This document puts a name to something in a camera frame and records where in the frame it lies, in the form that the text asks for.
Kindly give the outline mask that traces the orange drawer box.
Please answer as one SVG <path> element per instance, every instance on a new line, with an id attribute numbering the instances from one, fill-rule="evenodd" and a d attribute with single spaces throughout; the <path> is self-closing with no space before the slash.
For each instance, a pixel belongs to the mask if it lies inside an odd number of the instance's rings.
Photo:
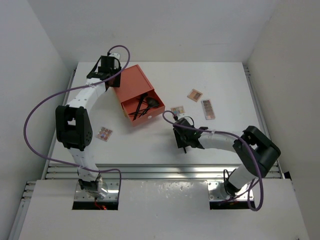
<path id="1" fill-rule="evenodd" d="M 129 113 L 136 110 L 140 96 L 153 94 L 155 89 L 141 67 L 136 64 L 121 73 L 120 87 L 113 90 L 125 116 L 128 117 Z"/>

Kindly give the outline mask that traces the black powder brush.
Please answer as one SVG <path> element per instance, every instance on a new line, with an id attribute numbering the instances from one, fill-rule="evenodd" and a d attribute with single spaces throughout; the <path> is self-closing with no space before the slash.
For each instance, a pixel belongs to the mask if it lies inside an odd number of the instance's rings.
<path id="1" fill-rule="evenodd" d="M 143 94 L 141 94 L 141 95 L 140 95 L 140 100 L 141 100 L 141 101 L 143 101 L 143 100 L 145 99 L 145 97 L 147 97 L 147 96 L 148 96 L 148 94 L 147 94 L 147 93 L 143 93 Z M 140 108 L 140 106 L 141 106 L 141 105 L 142 105 L 142 104 L 141 104 L 141 102 L 139 102 L 139 103 L 138 103 L 138 105 L 137 105 L 136 110 L 138 110 L 138 109 Z"/>

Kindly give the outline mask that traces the orange drawer with white knob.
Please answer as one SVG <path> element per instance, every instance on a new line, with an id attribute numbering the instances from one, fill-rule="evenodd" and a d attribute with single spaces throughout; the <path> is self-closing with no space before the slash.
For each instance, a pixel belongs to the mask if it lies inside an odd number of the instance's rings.
<path id="1" fill-rule="evenodd" d="M 142 125 L 165 111 L 165 104 L 154 90 L 144 95 L 143 100 L 138 95 L 121 103 L 124 114 L 133 127 Z"/>

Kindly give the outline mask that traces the thin black pencil brush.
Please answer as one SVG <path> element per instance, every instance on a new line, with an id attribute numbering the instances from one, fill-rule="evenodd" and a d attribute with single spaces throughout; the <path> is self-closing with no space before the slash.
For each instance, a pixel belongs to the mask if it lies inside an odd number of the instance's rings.
<path id="1" fill-rule="evenodd" d="M 147 113 L 148 113 L 147 111 L 141 111 L 141 112 L 132 112 L 132 113 L 129 113 L 128 115 L 129 116 L 137 116 L 138 118 L 140 118 L 141 116 L 143 116 Z"/>
<path id="2" fill-rule="evenodd" d="M 147 111 L 148 107 L 149 105 L 141 105 L 140 108 L 135 111 L 135 113 Z"/>

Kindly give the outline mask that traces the black fan brush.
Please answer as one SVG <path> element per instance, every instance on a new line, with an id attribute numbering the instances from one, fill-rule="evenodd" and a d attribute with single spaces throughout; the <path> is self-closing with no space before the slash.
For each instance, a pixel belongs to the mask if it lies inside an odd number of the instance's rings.
<path id="1" fill-rule="evenodd" d="M 151 108 L 156 108 L 159 106 L 159 102 L 155 98 L 152 98 L 152 97 L 147 97 L 146 102 L 149 105 L 146 112 L 148 112 L 148 110 L 150 110 Z"/>

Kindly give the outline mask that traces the clear nine-pan eyeshadow palette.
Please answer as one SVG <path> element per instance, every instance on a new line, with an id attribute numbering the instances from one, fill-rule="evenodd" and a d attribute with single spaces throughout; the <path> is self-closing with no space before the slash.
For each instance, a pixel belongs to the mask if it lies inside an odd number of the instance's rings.
<path id="1" fill-rule="evenodd" d="M 101 127 L 101 129 L 98 131 L 96 135 L 96 138 L 107 142 L 111 137 L 112 133 L 113 131 L 111 129 L 108 129 L 106 127 Z"/>

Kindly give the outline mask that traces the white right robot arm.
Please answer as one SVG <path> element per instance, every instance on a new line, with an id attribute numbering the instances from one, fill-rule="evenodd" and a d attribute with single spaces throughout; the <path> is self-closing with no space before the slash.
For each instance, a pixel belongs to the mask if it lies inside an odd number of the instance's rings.
<path id="1" fill-rule="evenodd" d="M 185 118 L 173 124 L 179 148 L 218 149 L 236 153 L 242 164 L 218 187 L 222 200 L 235 197 L 241 188 L 254 179 L 264 178 L 281 155 L 280 149 L 257 127 L 248 126 L 241 136 L 232 132 L 195 128 Z"/>

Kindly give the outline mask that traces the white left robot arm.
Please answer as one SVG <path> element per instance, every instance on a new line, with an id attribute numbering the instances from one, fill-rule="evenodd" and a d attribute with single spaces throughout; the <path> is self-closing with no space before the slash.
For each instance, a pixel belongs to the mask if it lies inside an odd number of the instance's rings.
<path id="1" fill-rule="evenodd" d="M 66 105 L 59 105 L 55 110 L 57 140 L 68 149 L 77 168 L 78 182 L 81 190 L 95 200 L 102 200 L 108 194 L 108 186 L 98 173 L 89 145 L 93 139 L 89 113 L 98 98 L 109 87 L 118 88 L 121 76 L 117 75 L 111 81 L 102 82 L 122 69 L 118 53 L 102 55 L 87 75 L 86 88 Z"/>

